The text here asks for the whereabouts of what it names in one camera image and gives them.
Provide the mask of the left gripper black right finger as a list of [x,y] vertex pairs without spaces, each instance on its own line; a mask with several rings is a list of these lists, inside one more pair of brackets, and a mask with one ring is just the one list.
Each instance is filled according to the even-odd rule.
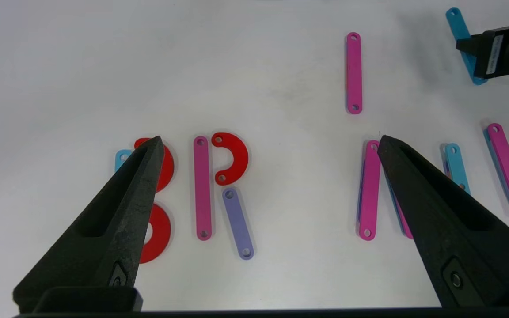
[[509,227],[401,140],[380,162],[444,307],[509,307]]

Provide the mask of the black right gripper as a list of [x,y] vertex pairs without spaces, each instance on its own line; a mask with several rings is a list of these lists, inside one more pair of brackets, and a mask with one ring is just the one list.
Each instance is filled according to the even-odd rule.
[[473,74],[477,78],[492,79],[509,75],[509,26],[457,39],[456,49],[475,56]]

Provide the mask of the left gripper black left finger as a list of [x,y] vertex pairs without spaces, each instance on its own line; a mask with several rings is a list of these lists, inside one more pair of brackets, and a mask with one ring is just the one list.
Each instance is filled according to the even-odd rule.
[[14,288],[21,310],[139,310],[135,289],[164,158],[140,145]]

